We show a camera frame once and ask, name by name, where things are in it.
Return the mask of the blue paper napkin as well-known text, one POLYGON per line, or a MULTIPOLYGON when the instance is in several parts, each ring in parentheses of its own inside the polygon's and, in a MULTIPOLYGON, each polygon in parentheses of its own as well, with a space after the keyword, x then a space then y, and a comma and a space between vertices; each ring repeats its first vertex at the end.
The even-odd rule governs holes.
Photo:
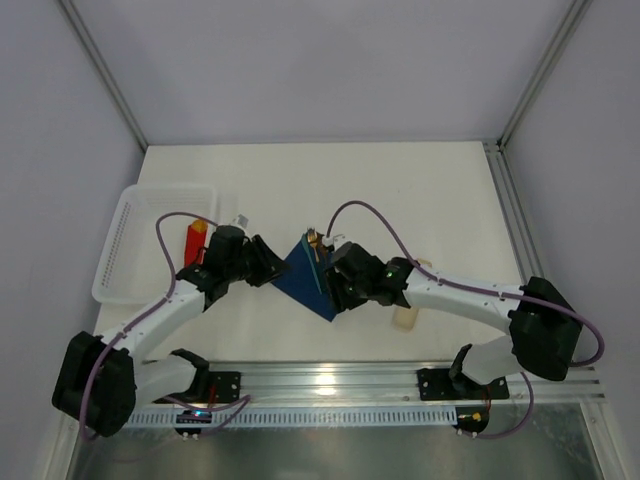
POLYGON ((322 279, 326 286, 325 293, 320 293, 316 287, 301 239, 285 259, 290 269, 274 280, 273 285, 322 319, 332 322, 337 312, 332 305, 325 277, 325 270, 329 267, 329 256, 325 254, 320 257, 320 260, 322 279))

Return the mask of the teal plastic knife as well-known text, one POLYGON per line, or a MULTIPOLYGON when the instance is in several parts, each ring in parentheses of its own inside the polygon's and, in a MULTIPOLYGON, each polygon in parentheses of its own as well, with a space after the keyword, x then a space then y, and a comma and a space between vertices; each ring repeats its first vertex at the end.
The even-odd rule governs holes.
POLYGON ((317 287, 317 289, 318 289, 318 291, 320 293, 325 293, 326 292, 326 286, 324 284, 324 280, 322 279, 321 263, 317 264, 315 262, 315 259, 314 259, 314 256, 313 256, 313 252, 309 248, 309 245, 308 245, 307 240, 306 240, 306 232, 302 235, 301 243, 302 243, 303 250, 304 250, 304 252, 305 252, 305 254, 307 256, 307 259, 309 261, 311 273, 312 273, 312 276, 314 278, 316 287, 317 287))

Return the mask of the gold fork green handle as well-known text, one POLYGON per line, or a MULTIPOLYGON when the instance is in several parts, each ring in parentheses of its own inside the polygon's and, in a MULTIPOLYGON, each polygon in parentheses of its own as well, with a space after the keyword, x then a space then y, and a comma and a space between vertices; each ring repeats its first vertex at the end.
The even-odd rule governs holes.
POLYGON ((306 231, 306 240, 309 248, 313 252, 315 262, 321 262, 320 257, 325 255, 324 245, 322 244, 322 235, 313 227, 309 227, 306 231))

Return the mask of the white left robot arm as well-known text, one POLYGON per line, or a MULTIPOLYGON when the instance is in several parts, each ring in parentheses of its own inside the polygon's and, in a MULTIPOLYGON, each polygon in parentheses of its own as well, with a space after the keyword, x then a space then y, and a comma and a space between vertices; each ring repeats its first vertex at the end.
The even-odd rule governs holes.
POLYGON ((165 359, 149 354, 177 329, 201 316, 235 282, 261 287, 288 270, 258 235, 216 228, 202 259, 175 272, 169 290, 133 319, 99 335, 82 331, 69 342, 51 403, 95 435, 110 437, 132 412, 175 396, 197 400, 209 388, 209 363, 186 349, 165 359))

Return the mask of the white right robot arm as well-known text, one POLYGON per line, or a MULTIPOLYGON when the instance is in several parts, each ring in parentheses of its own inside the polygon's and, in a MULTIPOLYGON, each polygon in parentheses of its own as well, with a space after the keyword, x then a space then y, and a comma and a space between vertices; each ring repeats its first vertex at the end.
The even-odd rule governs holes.
POLYGON ((499 331, 500 337, 467 344, 456 354, 448 382, 464 399, 517 373, 560 382, 572 366, 582 326, 555 287, 542 278, 533 277, 522 286, 468 284, 446 279, 407 258, 383 262, 350 241, 330 247, 325 277, 338 312, 376 302, 441 311, 499 331))

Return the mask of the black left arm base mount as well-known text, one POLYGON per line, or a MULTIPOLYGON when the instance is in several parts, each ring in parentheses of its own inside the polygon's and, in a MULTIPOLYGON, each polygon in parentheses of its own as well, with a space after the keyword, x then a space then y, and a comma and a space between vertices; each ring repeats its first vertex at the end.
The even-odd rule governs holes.
POLYGON ((240 371, 206 371, 197 373, 186 393, 189 402, 230 404, 240 398, 240 371))

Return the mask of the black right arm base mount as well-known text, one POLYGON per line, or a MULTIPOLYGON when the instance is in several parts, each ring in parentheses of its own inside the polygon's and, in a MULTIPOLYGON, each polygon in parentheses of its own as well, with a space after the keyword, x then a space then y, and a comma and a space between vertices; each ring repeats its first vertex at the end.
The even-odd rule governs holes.
POLYGON ((422 368, 416 371, 422 401, 507 400, 510 392, 504 377, 488 385, 477 384, 463 375, 451 378, 448 368, 422 368))

